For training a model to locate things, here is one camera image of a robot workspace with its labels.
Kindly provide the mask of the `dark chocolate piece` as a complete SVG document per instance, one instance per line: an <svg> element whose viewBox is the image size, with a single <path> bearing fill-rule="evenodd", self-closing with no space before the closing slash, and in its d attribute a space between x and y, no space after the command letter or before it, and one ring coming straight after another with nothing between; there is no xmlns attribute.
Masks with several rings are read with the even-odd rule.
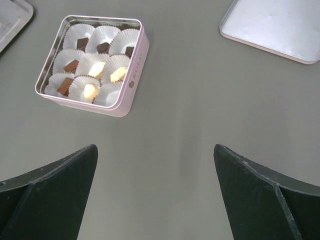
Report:
<svg viewBox="0 0 320 240"><path fill-rule="evenodd" d="M108 42L103 42L96 46L96 50L99 54L108 54L109 48L110 48L110 44Z"/></svg>

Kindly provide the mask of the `brown chocolate cube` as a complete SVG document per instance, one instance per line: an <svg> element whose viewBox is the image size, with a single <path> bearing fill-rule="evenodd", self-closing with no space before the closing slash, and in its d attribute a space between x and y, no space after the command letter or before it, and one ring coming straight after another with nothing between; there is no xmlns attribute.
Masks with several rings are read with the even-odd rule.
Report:
<svg viewBox="0 0 320 240"><path fill-rule="evenodd" d="M57 92L65 97L69 96L69 88L71 86L71 84L73 83L73 79L66 77L62 83L60 84L60 86L57 88Z"/></svg>

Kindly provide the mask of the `white chocolate block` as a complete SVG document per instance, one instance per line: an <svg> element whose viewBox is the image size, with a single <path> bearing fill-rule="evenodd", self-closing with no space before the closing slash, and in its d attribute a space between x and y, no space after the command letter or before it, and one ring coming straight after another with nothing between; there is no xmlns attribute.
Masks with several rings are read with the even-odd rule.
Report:
<svg viewBox="0 0 320 240"><path fill-rule="evenodd" d="M105 62L96 62L90 68L88 75L96 79L100 79L103 74Z"/></svg>

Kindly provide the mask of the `white chocolate cube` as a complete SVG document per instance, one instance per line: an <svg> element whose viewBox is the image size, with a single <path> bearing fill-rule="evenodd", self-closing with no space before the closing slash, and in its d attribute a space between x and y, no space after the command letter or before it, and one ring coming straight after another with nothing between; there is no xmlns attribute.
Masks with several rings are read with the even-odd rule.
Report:
<svg viewBox="0 0 320 240"><path fill-rule="evenodd" d="M93 84L86 84L83 89L83 97L86 101L92 101L99 92L99 88Z"/></svg>

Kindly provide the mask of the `silver tin lid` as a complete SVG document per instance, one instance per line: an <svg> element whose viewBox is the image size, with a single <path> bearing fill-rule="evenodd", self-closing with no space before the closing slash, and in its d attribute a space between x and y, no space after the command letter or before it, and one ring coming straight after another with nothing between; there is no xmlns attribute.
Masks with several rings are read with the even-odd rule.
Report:
<svg viewBox="0 0 320 240"><path fill-rule="evenodd" d="M302 64L320 60L318 0L235 0L219 30L227 39Z"/></svg>

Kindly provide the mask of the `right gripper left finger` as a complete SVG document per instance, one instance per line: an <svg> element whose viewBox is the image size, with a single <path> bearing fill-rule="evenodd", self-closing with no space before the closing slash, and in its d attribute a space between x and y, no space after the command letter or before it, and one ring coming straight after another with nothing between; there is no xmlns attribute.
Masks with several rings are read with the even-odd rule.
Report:
<svg viewBox="0 0 320 240"><path fill-rule="evenodd" d="M94 144L0 183L2 240L76 240L98 162Z"/></svg>

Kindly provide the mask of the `brown chocolate piece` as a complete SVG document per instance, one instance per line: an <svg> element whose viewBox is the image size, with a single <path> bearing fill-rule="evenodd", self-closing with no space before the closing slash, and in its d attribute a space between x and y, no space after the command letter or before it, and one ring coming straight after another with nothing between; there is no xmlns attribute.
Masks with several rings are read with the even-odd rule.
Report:
<svg viewBox="0 0 320 240"><path fill-rule="evenodd" d="M79 60L77 59L74 59L73 61L69 62L67 65L65 65L63 67L63 70L66 72L66 73L72 73L74 74L77 70L77 67L78 67L78 64L79 64Z"/></svg>

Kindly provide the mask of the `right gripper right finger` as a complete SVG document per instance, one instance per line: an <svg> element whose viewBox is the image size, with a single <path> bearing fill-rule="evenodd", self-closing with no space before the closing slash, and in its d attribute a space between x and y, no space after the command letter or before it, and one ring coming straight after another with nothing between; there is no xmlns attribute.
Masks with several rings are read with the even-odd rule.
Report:
<svg viewBox="0 0 320 240"><path fill-rule="evenodd" d="M320 188L216 144L215 169L235 240L318 240Z"/></svg>

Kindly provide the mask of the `dark chocolate cube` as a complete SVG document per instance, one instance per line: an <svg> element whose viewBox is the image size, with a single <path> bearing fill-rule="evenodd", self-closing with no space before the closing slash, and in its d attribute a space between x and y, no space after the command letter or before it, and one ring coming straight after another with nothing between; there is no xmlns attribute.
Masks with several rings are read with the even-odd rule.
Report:
<svg viewBox="0 0 320 240"><path fill-rule="evenodd" d="M126 49L125 49L125 53L124 53L124 54L125 54L127 57L131 58L132 55L133 55L134 49L135 49L135 48L134 48L133 46L127 46Z"/></svg>

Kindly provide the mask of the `white chocolate piece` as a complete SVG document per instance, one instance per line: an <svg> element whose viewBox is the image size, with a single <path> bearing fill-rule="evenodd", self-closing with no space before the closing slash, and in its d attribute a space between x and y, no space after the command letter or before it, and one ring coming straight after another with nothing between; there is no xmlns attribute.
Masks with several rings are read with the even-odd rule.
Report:
<svg viewBox="0 0 320 240"><path fill-rule="evenodd" d="M127 69L125 67L119 67L115 72L110 75L110 82L115 83L118 81L123 81L127 74Z"/></svg>

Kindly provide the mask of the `dark chocolate block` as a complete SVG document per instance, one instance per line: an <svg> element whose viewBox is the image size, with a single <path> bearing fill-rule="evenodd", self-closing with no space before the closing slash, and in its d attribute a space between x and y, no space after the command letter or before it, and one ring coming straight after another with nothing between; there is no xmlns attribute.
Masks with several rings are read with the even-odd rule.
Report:
<svg viewBox="0 0 320 240"><path fill-rule="evenodd" d="M76 49L81 50L81 51L85 51L88 42L89 42L88 37L79 38L76 42Z"/></svg>

